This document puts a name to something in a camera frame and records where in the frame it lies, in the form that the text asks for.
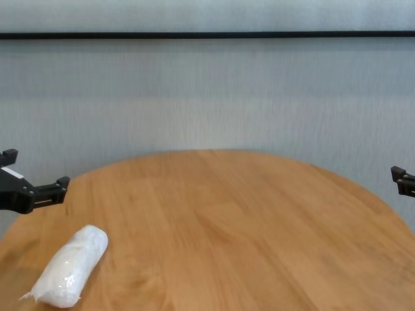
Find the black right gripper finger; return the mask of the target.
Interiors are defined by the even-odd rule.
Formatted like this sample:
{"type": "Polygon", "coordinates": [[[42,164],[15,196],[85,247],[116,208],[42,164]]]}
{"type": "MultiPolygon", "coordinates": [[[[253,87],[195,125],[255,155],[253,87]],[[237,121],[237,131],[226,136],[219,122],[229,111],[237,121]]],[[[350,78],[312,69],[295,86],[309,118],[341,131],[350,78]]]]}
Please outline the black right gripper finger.
{"type": "Polygon", "coordinates": [[[415,177],[406,172],[406,170],[393,166],[390,169],[392,181],[396,183],[400,195],[414,196],[415,193],[415,177]]]}

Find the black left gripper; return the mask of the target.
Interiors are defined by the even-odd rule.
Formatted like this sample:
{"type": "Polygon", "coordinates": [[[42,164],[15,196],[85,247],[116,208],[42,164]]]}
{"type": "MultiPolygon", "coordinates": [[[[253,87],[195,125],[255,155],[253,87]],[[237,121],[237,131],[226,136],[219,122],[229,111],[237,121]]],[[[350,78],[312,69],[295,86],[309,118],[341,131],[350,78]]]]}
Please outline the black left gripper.
{"type": "Polygon", "coordinates": [[[1,210],[29,214],[33,208],[58,205],[64,202],[71,179],[64,176],[54,183],[34,187],[23,175],[7,168],[16,162],[16,149],[4,150],[0,154],[1,166],[1,210]]]}

